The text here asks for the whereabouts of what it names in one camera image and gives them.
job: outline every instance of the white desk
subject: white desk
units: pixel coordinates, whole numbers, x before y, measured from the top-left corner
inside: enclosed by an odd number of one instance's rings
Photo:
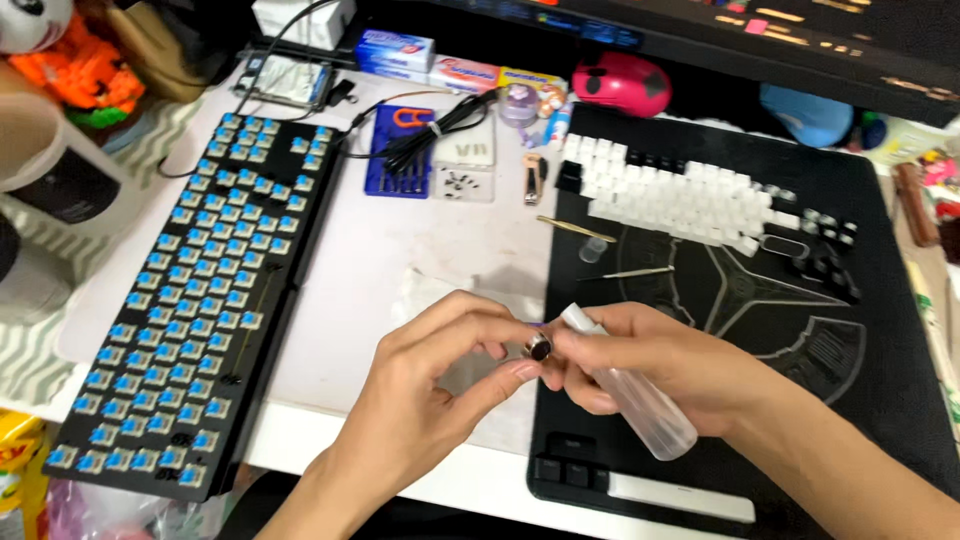
[[[348,77],[357,82],[359,102],[345,102],[307,122],[343,129],[357,112],[377,100],[423,89],[366,74],[348,73]],[[221,116],[238,103],[228,84],[206,95],[164,164],[166,171],[194,167]],[[396,103],[444,109],[461,97],[434,94]],[[259,104],[248,105],[244,113],[281,119],[299,115],[289,108]],[[535,129],[542,130],[543,123]],[[372,122],[353,138],[353,151],[366,151],[371,133]],[[491,204],[369,197],[362,187],[367,163],[347,161],[249,446],[250,464],[300,474],[334,440],[360,392],[377,341],[392,328],[391,305],[408,266],[451,282],[475,278],[481,288],[543,298],[553,231],[535,217],[553,215],[555,190],[547,189],[538,207],[525,207],[520,157],[526,149],[520,146],[516,130],[499,122],[496,137]],[[546,149],[538,150],[552,158]],[[70,317],[68,359],[93,358],[181,186],[182,181],[172,182],[163,190],[152,210],[157,219],[143,220],[146,225],[117,250],[121,256],[110,258],[80,292],[96,298],[95,303],[82,299],[85,305],[95,305],[96,312]],[[73,390],[68,398],[75,395],[85,371],[83,365],[76,370],[68,383]],[[534,385],[528,384],[512,398],[526,415],[515,420],[527,426],[533,418],[534,391]],[[45,417],[61,421],[67,408],[44,412]],[[487,426],[487,431],[495,429]],[[466,444],[401,495],[604,538],[715,537],[535,499],[525,479],[529,436],[528,428],[519,437],[488,444],[499,450]]]

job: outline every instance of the striped cloth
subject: striped cloth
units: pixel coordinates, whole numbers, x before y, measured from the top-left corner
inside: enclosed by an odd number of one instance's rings
[[[113,155],[133,178],[132,188],[145,192],[151,183],[162,180],[154,174],[156,164],[170,153],[202,100],[187,105],[156,102],[145,112],[155,120],[154,128]],[[0,210],[24,239],[68,261],[77,282],[85,280],[97,268],[115,238],[71,233],[60,222],[37,212],[24,211],[9,199],[0,201]],[[0,396],[26,405],[41,405],[49,403],[60,390],[73,363],[57,358],[53,349],[70,304],[29,327],[0,324]]]

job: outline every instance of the keyboard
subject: keyboard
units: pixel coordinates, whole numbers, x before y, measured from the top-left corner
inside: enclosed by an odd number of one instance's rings
[[[227,492],[336,176],[338,132],[226,114],[136,275],[43,472]]]
[[[747,257],[759,248],[764,224],[811,234],[839,225],[835,220],[822,223],[824,216],[812,209],[804,216],[775,209],[777,201],[797,201],[790,190],[709,163],[631,151],[603,138],[567,135],[562,175],[579,177],[579,193],[592,199],[590,216],[710,246],[727,245]]]

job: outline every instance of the metal pick tool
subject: metal pick tool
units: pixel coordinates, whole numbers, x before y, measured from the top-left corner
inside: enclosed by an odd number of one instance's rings
[[[592,276],[590,278],[577,278],[577,281],[592,282],[594,280],[612,280],[614,278],[634,278],[636,276],[651,276],[653,274],[666,274],[668,272],[673,272],[673,266],[667,266],[666,268],[644,268],[643,270],[617,272],[616,274],[605,274],[603,276]]]

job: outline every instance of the pink mouse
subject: pink mouse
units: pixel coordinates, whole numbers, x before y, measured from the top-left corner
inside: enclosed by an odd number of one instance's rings
[[[634,116],[663,112],[673,97],[670,79],[659,66],[626,53],[611,51],[593,62],[580,62],[573,90],[581,101],[616,107]]]

